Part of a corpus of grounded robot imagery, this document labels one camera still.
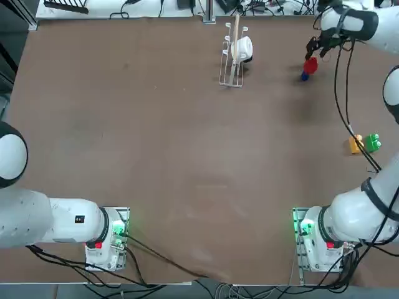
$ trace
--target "green lego brick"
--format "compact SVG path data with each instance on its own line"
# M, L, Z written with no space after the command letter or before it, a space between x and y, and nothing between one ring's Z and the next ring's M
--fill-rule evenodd
M363 139L366 150L369 153L378 151L381 147L380 136L378 134L371 134Z

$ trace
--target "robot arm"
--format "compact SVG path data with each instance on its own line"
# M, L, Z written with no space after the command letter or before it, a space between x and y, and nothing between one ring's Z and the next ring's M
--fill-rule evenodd
M331 4L320 18L321 33L307 44L308 59L315 50L320 56L341 46L346 40L360 41L379 50L399 52L399 7L375 9L358 2ZM388 111L399 123L399 66L387 75L383 99ZM301 224L309 265L313 271L328 271L343 254L346 241L371 242L385 215L377 242L396 236L399 225L399 201L388 213L388 206L399 186L399 153L373 179L349 192L339 194L327 207L311 207Z
M110 271L122 268L126 238L115 233L127 232L121 214L85 199L48 198L12 186L23 175L27 158L20 132L0 121L0 248L84 243L87 263Z
M322 7L321 33L307 44L306 59L321 49L323 57L345 40L357 40L378 50L399 54L399 6L376 9L373 4L344 1ZM388 111L399 124L399 66L394 67L383 86Z

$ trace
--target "white cup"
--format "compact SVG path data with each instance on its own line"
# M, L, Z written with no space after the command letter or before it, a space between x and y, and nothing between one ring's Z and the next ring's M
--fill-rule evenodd
M241 62L252 57L252 41L249 36L244 36L237 40L237 62ZM234 42L231 43L231 55L234 57Z

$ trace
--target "yellow lego brick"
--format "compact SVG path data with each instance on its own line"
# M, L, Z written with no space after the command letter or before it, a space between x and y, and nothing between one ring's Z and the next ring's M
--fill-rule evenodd
M355 135L356 139L360 142L360 144L362 146L364 146L364 144L362 143L362 136L361 135ZM353 137L349 138L349 145L350 145L350 151L352 154L360 154L360 149L357 146L355 139Z

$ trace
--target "gray floor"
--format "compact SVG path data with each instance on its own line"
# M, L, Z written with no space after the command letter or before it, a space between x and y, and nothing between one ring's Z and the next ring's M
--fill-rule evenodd
M217 287L217 283L212 280L207 280L202 282L209 288L212 295ZM252 294L266 290L267 288L261 287L246 287ZM121 290L134 290L134 286L123 285ZM228 297L227 288L222 298ZM292 288L292 292L299 292L303 289ZM113 293L114 290L104 290L101 288L96 288L96 291L103 295ZM96 299L99 298L97 295L90 293L82 285L0 285L1 298L4 299L17 299L17 298L29 298L29 299ZM399 289L386 289L386 288L357 288L350 287L343 294L333 294L327 291L317 290L312 293L306 293L302 295L284 295L282 299L296 298L296 299L311 299L311 298L323 298L323 299L375 299L375 298L398 298ZM124 298L134 299L138 298L140 294L125 294ZM270 299L276 299L279 296L279 292L274 291L274 293L269 297ZM119 299L120 295L114 296L112 298ZM211 299L210 295L197 283L193 283L192 286L181 286L181 285L170 285L163 290L156 292L149 296L150 299L160 299L160 298L190 298L190 299Z

